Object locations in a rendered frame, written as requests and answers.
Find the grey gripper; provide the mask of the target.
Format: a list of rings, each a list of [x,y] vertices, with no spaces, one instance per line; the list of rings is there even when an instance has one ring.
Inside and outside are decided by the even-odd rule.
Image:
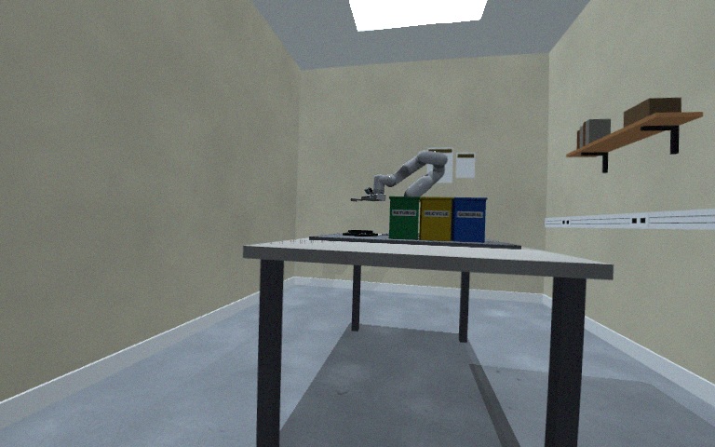
[[[367,196],[362,196],[361,199],[356,199],[356,198],[351,198],[351,201],[384,201],[385,200],[385,195],[383,194],[375,194],[375,195],[367,195]]]

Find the green returns bin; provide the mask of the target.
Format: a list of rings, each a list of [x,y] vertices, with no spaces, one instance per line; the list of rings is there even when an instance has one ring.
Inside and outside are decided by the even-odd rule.
[[[418,240],[420,196],[390,196],[389,238]]]

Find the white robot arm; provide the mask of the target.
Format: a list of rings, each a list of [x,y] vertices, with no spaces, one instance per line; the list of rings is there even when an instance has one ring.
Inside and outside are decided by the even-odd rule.
[[[432,184],[434,185],[439,179],[441,179],[444,174],[447,161],[448,158],[443,153],[421,151],[418,156],[405,163],[396,173],[394,173],[394,176],[375,175],[373,192],[370,187],[366,187],[364,191],[367,195],[384,194],[385,185],[393,187],[424,165],[431,164],[433,165],[433,169],[429,171],[426,176],[421,177],[413,183],[404,193],[404,196],[421,196],[432,187]]]

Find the blue bin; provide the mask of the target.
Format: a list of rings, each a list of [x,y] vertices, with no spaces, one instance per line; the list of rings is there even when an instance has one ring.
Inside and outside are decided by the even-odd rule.
[[[454,197],[451,241],[484,242],[486,200],[483,197]]]

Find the yellow recycle bin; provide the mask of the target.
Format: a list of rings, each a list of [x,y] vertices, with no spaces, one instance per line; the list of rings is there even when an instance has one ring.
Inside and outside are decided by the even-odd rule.
[[[452,199],[453,197],[421,196],[421,240],[451,241]]]

